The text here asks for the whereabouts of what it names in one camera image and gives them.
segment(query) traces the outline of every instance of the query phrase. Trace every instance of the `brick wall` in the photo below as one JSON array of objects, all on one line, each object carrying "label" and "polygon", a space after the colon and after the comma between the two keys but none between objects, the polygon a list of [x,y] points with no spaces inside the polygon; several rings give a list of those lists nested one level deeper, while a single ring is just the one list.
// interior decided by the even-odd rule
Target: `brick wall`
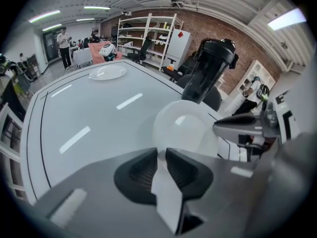
[{"label": "brick wall", "polygon": [[[235,69],[229,70],[227,68],[224,72],[223,79],[225,82],[222,84],[221,89],[226,94],[229,94],[239,83],[253,60],[258,60],[268,70],[275,81],[278,81],[279,75],[282,73],[277,64],[266,54],[260,45],[248,35],[226,22],[201,13],[177,9],[142,10],[133,12],[132,17],[143,17],[149,13],[152,13],[153,16],[173,16],[174,13],[177,13],[177,17],[184,21],[182,29],[193,35],[193,42],[188,51],[188,56],[198,49],[201,40],[204,38],[218,40],[228,38],[235,42],[236,53],[240,58]],[[122,15],[101,23],[101,34],[110,36],[111,27],[118,24],[119,18],[125,19],[126,16]]]}]

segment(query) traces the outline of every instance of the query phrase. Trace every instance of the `ceiling light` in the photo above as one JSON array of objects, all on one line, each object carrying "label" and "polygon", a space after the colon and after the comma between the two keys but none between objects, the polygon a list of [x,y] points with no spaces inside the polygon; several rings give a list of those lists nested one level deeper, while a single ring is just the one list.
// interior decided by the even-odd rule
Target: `ceiling light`
[{"label": "ceiling light", "polygon": [[94,18],[82,18],[82,19],[76,19],[76,21],[84,21],[84,20],[94,20]]},{"label": "ceiling light", "polygon": [[49,26],[49,27],[47,27],[47,28],[42,29],[42,31],[44,32],[44,31],[50,30],[50,29],[52,29],[52,28],[56,28],[56,27],[58,27],[58,26],[61,26],[61,24],[57,24],[57,25],[54,25],[54,26]]},{"label": "ceiling light", "polygon": [[85,6],[84,9],[100,9],[100,10],[110,10],[110,7],[100,7],[100,6]]},{"label": "ceiling light", "polygon": [[55,11],[47,12],[47,13],[44,13],[42,15],[36,16],[34,18],[29,19],[29,22],[33,23],[33,22],[35,22],[35,21],[37,21],[39,19],[46,18],[48,16],[51,16],[51,15],[54,15],[54,14],[57,14],[57,13],[60,13],[60,10],[55,10]]},{"label": "ceiling light", "polygon": [[301,22],[306,22],[305,16],[301,12],[301,10],[296,8],[272,20],[268,25],[273,30],[277,30],[282,27],[294,25]]}]

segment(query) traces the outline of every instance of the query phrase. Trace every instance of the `white refrigerator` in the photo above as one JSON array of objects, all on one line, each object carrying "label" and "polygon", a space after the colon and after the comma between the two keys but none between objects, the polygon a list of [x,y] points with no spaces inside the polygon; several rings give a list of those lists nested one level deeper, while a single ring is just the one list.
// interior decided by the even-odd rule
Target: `white refrigerator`
[{"label": "white refrigerator", "polygon": [[183,30],[174,29],[167,48],[163,66],[168,66],[171,63],[170,59],[168,58],[171,58],[175,61],[173,62],[174,69],[178,70],[178,68],[185,61],[186,54],[189,50],[189,46],[191,45],[191,43],[191,33]]}]

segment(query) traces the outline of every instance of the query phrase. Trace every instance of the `black pants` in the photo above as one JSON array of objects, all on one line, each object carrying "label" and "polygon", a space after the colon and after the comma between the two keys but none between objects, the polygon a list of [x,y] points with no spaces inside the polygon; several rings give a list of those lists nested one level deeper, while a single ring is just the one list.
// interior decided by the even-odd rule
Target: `black pants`
[{"label": "black pants", "polygon": [[69,48],[64,48],[64,49],[59,48],[59,50],[60,50],[61,59],[63,60],[64,67],[66,69],[68,66],[71,66],[71,62],[69,58]]},{"label": "black pants", "polygon": [[236,113],[234,113],[234,115],[239,115],[239,114],[243,114],[243,113],[248,113],[250,112],[252,109],[254,109],[258,104],[254,101],[248,101],[246,100],[241,107],[236,111]]},{"label": "black pants", "polygon": [[18,97],[16,96],[16,93],[13,88],[12,81],[10,80],[8,85],[6,86],[4,92],[3,92],[3,101],[4,103],[8,102],[9,108],[12,110],[12,112],[15,113],[15,115],[21,120],[24,121],[25,117],[25,109],[22,107]]}]

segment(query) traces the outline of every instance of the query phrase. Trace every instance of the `white ceiling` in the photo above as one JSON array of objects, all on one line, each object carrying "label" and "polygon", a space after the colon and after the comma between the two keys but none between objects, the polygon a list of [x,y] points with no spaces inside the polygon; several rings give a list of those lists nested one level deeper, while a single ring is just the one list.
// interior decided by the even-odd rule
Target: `white ceiling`
[{"label": "white ceiling", "polygon": [[[267,23],[295,6],[290,0],[183,0],[183,9],[198,11],[222,19],[257,41],[287,70],[289,61],[307,65],[315,48],[315,40],[306,24],[273,31]],[[85,5],[109,6],[111,10],[88,10]],[[34,23],[38,29],[58,23],[71,24],[80,18],[95,18],[102,22],[123,10],[136,11],[153,7],[171,7],[171,0],[29,0],[21,11],[16,25],[30,24],[28,19],[44,12],[59,9],[56,14]]]}]

